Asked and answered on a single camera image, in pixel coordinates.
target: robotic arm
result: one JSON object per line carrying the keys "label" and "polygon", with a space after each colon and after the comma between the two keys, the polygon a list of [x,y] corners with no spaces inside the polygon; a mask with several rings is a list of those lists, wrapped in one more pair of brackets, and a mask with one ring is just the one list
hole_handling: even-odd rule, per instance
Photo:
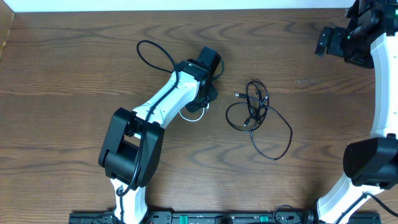
{"label": "robotic arm", "polygon": [[373,195],[398,180],[398,3],[356,0],[346,17],[347,29],[325,27],[315,53],[343,57],[345,62],[376,72],[376,109],[371,138],[350,144],[344,154],[344,174],[317,202],[318,219],[348,223],[349,217]]}
{"label": "robotic arm", "polygon": [[[184,107],[188,110],[205,107],[211,91],[211,79],[221,60],[218,53],[208,47],[203,48],[199,57],[194,60],[184,60],[177,65],[179,74],[178,85],[176,72],[173,71],[170,80],[150,100],[133,111],[118,109],[112,116],[98,163],[105,168],[105,174],[111,178],[116,196],[114,216],[124,223],[140,223],[147,213],[145,203],[145,187],[155,173],[159,164],[160,151],[164,130],[174,116]],[[159,101],[168,91],[172,91]],[[153,112],[147,121],[147,114]],[[141,138],[145,134],[142,156],[138,167],[139,174],[136,185],[122,198],[117,195],[118,188],[127,189],[133,181],[133,171],[138,162],[138,150],[125,140],[125,136]]]}

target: wooden table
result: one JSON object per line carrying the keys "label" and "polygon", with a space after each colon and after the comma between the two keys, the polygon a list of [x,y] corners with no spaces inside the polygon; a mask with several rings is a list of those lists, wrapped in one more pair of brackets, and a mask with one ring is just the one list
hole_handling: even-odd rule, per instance
{"label": "wooden table", "polygon": [[[311,208],[343,173],[347,144],[369,137],[374,70],[314,55],[323,26],[345,26],[343,9],[169,12],[78,12],[16,15],[0,61],[0,223],[66,223],[70,212],[113,208],[113,187],[98,165],[109,120],[133,109],[169,79],[145,65],[136,43],[156,41],[176,61],[204,45],[225,60],[220,92],[196,123],[167,127],[147,203],[174,210]],[[170,68],[159,50],[151,62]],[[294,130],[279,161],[231,128],[226,108],[259,79]],[[245,107],[232,111],[243,122]],[[277,156],[289,130],[270,114],[255,133]],[[397,190],[380,195],[398,210]],[[396,219],[370,200],[384,223]]]}

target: coiled black cable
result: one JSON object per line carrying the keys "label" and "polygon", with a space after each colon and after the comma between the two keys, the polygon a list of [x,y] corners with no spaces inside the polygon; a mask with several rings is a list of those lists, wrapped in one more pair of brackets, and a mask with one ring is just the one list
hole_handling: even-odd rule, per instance
{"label": "coiled black cable", "polygon": [[[249,87],[251,85],[256,88],[256,90],[257,90],[256,94],[258,95],[258,98],[255,98],[253,96],[249,96]],[[263,89],[264,89],[264,91],[266,93],[266,95],[264,97],[262,95],[262,92],[261,92],[260,88],[257,85],[260,85],[261,87],[263,87]],[[277,110],[275,110],[274,108],[269,106],[269,94],[268,94],[268,90],[267,90],[266,86],[263,84],[263,82],[256,81],[256,80],[251,81],[251,82],[249,82],[246,85],[246,94],[236,93],[235,96],[240,97],[240,98],[245,98],[246,102],[233,103],[231,106],[229,106],[227,108],[226,113],[225,113],[225,118],[226,118],[228,124],[231,125],[232,128],[234,128],[234,129],[236,129],[238,131],[250,132],[251,133],[250,138],[251,138],[251,142],[252,142],[254,148],[263,157],[265,157],[265,158],[267,158],[269,160],[272,160],[272,161],[276,161],[276,160],[282,158],[286,154],[287,150],[290,147],[290,144],[292,143],[293,130],[292,130],[292,127],[290,127],[290,124],[286,121],[286,119]],[[252,103],[251,103],[251,100],[257,101],[259,103],[258,106],[257,107],[253,106]],[[239,126],[237,126],[234,123],[232,123],[231,120],[228,118],[229,109],[231,109],[233,106],[239,105],[239,104],[247,105],[248,106],[248,110],[249,110],[249,117],[245,120],[243,125],[247,126],[250,123],[250,120],[253,119],[254,120],[253,128],[251,128],[251,129],[242,129]],[[282,121],[285,122],[287,127],[289,127],[289,129],[290,129],[289,143],[288,143],[285,151],[280,156],[278,156],[276,158],[272,158],[272,157],[266,156],[264,153],[262,153],[257,148],[256,143],[254,142],[254,139],[253,139],[254,131],[259,129],[260,126],[262,125],[262,123],[264,122],[264,120],[265,120],[265,118],[267,116],[268,109],[271,109],[273,112],[275,112],[282,119]]]}

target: white robotic arm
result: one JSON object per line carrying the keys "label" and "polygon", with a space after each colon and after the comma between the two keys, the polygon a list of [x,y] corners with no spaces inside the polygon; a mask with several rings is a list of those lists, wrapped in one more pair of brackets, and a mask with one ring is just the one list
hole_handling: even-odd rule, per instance
{"label": "white robotic arm", "polygon": [[[390,189],[396,183],[397,177],[393,174],[396,175],[396,164],[392,164],[390,160],[396,156],[397,152],[398,32],[391,33],[390,31],[388,34],[386,31],[383,32],[383,29],[387,29],[388,13],[384,13],[385,17],[383,17],[381,11],[389,9],[391,5],[383,5],[383,3],[380,5],[378,7],[382,8],[361,11],[361,9],[367,9],[365,2],[356,1],[348,12],[348,17],[354,18],[348,26],[349,28],[351,26],[351,30],[337,27],[330,34],[332,40],[329,41],[329,54],[344,57],[346,62],[362,67],[374,66],[376,106],[370,133],[372,139],[353,143],[347,147],[344,156],[345,173],[332,190],[317,201],[317,217],[326,223],[348,223],[350,216],[367,201],[368,198],[363,197],[363,193],[376,195],[384,189]],[[323,34],[328,29],[328,27],[324,28]],[[345,32],[349,32],[345,35],[346,47],[342,47],[340,51],[330,50],[339,48],[336,47],[337,44],[341,46],[341,43],[345,41],[338,39],[335,34],[340,36]],[[369,52],[364,53],[366,49],[363,46],[366,45],[364,37],[367,35],[370,36],[367,41],[369,42],[372,38],[373,41],[371,44],[368,43],[370,44]]]}
{"label": "white robotic arm", "polygon": [[[142,42],[158,46],[148,40]],[[175,65],[169,81],[142,106],[133,111],[120,108],[113,114],[98,163],[105,168],[114,186],[114,216],[118,220],[138,224],[145,217],[145,187],[159,164],[164,130],[184,106],[189,106],[187,109],[192,112],[206,107],[216,98],[211,80],[220,61],[216,51],[205,47],[196,60],[184,60]],[[139,138],[140,146],[126,141],[125,136]]]}
{"label": "white robotic arm", "polygon": [[[180,81],[178,86],[168,94],[154,110],[152,116],[149,119],[150,123],[159,123],[160,127],[166,128],[167,125],[173,120],[174,116],[189,102],[193,101],[198,93],[200,83],[195,78],[187,74],[186,72],[179,72]],[[149,108],[167,92],[175,83],[175,72],[170,77],[170,80],[160,89],[150,100],[139,106],[133,111],[137,112],[136,116],[145,119]],[[140,134],[134,135],[137,138],[141,138]],[[121,220],[121,205],[120,201],[123,202],[124,212],[123,221],[124,223],[140,223],[145,217],[148,207],[145,203],[145,187],[138,187],[136,190],[130,190],[125,196],[120,199],[116,194],[116,191],[121,186],[123,189],[127,188],[127,184],[118,180],[111,179],[115,190],[116,196],[116,208],[114,215],[116,218]]]}

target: white cable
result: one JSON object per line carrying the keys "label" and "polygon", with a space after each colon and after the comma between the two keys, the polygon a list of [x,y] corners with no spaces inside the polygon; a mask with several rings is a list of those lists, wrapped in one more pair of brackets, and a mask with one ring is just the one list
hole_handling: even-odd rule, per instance
{"label": "white cable", "polygon": [[[206,110],[208,110],[209,107],[210,107],[210,104],[208,103],[208,104],[207,104],[207,107],[206,107]],[[188,119],[188,118],[182,116],[181,111],[179,111],[179,113],[180,113],[180,116],[181,116],[185,121],[196,122],[196,121],[199,121],[199,120],[203,117],[203,115],[205,114],[205,108],[203,108],[203,111],[202,111],[200,117],[199,117],[198,119],[194,119],[194,120],[191,120],[191,119]]]}

